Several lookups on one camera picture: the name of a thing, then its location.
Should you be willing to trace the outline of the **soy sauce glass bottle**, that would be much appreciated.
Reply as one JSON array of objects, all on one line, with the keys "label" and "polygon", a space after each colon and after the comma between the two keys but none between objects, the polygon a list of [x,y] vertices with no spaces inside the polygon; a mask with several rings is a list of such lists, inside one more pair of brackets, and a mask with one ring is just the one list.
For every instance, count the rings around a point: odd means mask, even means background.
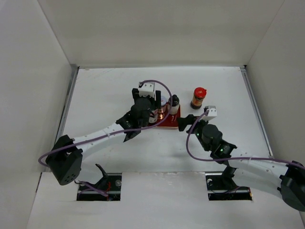
[{"label": "soy sauce glass bottle", "polygon": [[151,99],[149,124],[155,124],[158,119],[158,110],[161,108],[161,91],[155,91],[155,97]]}]

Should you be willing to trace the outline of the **white-lid spice jar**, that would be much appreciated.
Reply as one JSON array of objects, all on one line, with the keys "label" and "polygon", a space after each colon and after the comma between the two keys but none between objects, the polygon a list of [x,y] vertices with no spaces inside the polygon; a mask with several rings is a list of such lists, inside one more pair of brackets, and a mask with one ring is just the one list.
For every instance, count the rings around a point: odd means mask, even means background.
[{"label": "white-lid spice jar", "polygon": [[158,119],[162,120],[164,119],[166,113],[167,113],[167,101],[168,99],[165,96],[161,96],[161,107],[158,109]]}]

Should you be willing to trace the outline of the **black-cap grinder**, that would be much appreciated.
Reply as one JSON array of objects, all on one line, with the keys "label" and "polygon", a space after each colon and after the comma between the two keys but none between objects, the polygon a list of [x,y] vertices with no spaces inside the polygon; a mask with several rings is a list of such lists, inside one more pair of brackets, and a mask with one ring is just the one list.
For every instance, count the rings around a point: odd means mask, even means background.
[{"label": "black-cap grinder", "polygon": [[177,95],[173,95],[172,98],[168,100],[168,110],[170,111],[169,114],[175,115],[178,112],[180,106],[180,100]]}]

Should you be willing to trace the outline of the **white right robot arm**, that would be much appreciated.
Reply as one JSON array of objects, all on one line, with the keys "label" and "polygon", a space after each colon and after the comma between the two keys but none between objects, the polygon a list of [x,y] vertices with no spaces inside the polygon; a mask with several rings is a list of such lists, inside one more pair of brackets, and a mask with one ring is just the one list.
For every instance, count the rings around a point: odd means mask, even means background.
[{"label": "white right robot arm", "polygon": [[221,183],[225,188],[250,187],[279,197],[293,209],[305,210],[305,167],[297,161],[256,157],[223,140],[215,125],[192,114],[178,118],[178,129],[194,134],[206,152],[208,162],[225,165]]}]

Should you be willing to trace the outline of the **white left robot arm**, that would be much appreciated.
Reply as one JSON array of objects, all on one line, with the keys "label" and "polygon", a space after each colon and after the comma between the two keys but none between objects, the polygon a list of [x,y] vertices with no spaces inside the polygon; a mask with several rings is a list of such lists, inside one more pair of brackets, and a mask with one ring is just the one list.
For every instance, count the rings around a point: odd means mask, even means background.
[{"label": "white left robot arm", "polygon": [[161,91],[134,88],[132,96],[130,111],[110,126],[82,137],[63,135],[57,140],[45,162],[61,186],[83,180],[81,165],[85,158],[110,145],[127,142],[148,127],[153,111],[161,107]]}]

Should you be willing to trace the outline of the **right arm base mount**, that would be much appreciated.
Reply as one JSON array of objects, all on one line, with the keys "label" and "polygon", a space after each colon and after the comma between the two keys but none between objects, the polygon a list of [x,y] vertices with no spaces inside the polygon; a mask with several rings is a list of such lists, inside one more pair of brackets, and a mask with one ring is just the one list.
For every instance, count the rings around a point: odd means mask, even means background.
[{"label": "right arm base mount", "polygon": [[234,168],[227,167],[223,172],[205,173],[208,199],[210,201],[252,201],[250,188],[237,186],[233,182],[234,172]]}]

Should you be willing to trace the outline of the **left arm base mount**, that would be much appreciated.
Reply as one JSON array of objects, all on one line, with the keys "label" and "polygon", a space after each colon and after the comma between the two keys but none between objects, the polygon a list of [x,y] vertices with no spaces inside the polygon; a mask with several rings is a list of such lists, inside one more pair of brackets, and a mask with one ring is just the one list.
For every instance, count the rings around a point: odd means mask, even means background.
[{"label": "left arm base mount", "polygon": [[97,168],[102,177],[95,184],[75,181],[79,185],[77,201],[120,201],[122,188],[122,173],[107,173],[99,164]]}]

